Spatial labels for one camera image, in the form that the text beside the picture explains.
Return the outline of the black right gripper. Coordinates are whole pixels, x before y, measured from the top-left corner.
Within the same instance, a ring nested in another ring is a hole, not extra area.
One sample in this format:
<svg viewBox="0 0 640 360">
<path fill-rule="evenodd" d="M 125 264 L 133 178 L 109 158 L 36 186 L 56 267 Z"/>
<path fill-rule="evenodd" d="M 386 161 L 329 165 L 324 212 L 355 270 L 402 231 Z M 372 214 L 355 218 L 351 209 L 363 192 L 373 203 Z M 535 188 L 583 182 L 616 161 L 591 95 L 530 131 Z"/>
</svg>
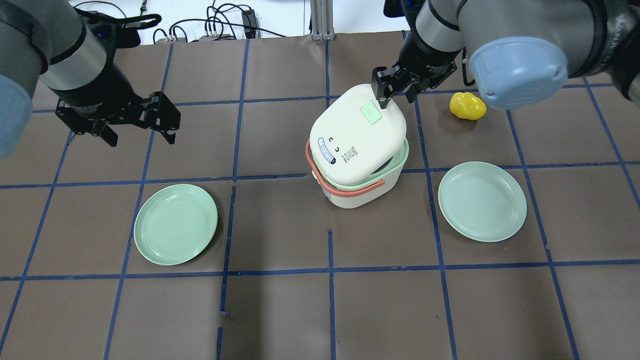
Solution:
<svg viewBox="0 0 640 360">
<path fill-rule="evenodd" d="M 457 55 L 457 50 L 442 51 L 425 43 L 419 35 L 407 35 L 394 67 L 372 69 L 371 88 L 380 109 L 386 109 L 407 87 L 407 102 L 413 104 L 420 94 L 447 78 L 444 74 Z"/>
</svg>

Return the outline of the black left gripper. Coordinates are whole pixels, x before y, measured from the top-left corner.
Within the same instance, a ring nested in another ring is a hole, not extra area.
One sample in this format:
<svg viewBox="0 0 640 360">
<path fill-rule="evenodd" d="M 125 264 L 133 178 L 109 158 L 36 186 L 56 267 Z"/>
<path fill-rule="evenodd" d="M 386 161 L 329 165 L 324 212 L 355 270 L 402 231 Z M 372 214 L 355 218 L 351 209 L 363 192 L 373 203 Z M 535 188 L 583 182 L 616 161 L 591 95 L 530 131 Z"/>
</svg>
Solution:
<svg viewBox="0 0 640 360">
<path fill-rule="evenodd" d="M 169 145 L 176 142 L 182 114 L 161 91 L 142 98 L 124 75 L 98 75 L 74 89 L 55 89 L 58 104 L 55 115 L 76 135 L 89 134 L 103 139 L 110 147 L 118 144 L 118 134 L 106 120 L 130 105 L 141 103 L 142 128 L 160 133 Z"/>
</svg>

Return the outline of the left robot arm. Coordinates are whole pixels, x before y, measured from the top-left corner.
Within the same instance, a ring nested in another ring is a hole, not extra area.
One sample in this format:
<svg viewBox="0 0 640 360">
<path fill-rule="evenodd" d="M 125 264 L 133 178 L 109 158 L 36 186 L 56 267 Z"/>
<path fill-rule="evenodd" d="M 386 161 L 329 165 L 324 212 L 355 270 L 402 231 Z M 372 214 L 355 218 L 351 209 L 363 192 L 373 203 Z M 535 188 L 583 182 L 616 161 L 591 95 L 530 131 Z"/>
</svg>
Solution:
<svg viewBox="0 0 640 360">
<path fill-rule="evenodd" d="M 113 125 L 133 125 L 176 141 L 181 113 L 161 91 L 144 98 L 114 63 L 115 51 L 140 44 L 138 30 L 160 14 L 115 18 L 66 0 L 1 3 L 1 157 L 11 155 L 34 111 L 38 82 L 55 95 L 55 115 L 76 135 L 118 143 Z"/>
</svg>

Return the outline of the green plate near right arm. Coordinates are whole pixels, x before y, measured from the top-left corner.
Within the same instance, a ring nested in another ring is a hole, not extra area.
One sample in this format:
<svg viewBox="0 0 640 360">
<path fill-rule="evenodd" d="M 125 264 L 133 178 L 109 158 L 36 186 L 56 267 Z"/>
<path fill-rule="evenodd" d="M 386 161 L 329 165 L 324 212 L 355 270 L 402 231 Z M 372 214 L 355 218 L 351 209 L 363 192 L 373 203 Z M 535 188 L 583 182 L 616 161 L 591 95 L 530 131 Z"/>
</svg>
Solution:
<svg viewBox="0 0 640 360">
<path fill-rule="evenodd" d="M 495 243 L 523 227 L 528 204 L 518 181 L 488 162 L 463 162 L 448 170 L 438 187 L 439 209 L 460 235 Z"/>
</svg>

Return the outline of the green plate near left arm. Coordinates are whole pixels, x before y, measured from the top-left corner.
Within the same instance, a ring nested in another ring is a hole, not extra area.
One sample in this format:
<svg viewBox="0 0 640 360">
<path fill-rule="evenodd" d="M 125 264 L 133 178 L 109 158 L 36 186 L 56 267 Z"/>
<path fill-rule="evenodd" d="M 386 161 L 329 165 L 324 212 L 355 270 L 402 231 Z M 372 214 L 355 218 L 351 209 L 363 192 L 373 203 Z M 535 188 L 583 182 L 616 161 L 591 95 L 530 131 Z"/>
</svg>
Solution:
<svg viewBox="0 0 640 360">
<path fill-rule="evenodd" d="M 138 210 L 133 239 L 152 264 L 174 266 L 196 258 L 218 226 L 213 197 L 199 186 L 179 183 L 160 189 Z"/>
</svg>

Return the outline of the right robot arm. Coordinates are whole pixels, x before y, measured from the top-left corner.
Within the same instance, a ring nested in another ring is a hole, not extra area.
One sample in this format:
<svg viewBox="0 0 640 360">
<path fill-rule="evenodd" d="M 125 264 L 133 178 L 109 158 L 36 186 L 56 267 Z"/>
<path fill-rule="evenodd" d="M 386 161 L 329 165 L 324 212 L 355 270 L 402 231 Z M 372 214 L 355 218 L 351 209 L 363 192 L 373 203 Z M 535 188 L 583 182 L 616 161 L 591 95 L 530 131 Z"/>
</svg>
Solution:
<svg viewBox="0 0 640 360">
<path fill-rule="evenodd" d="M 372 72 L 382 109 L 399 93 L 412 103 L 457 70 L 492 109 L 514 110 L 553 96 L 567 80 L 610 75 L 639 104 L 639 2 L 635 0 L 387 0 L 384 14 L 410 31 L 398 60 Z"/>
</svg>

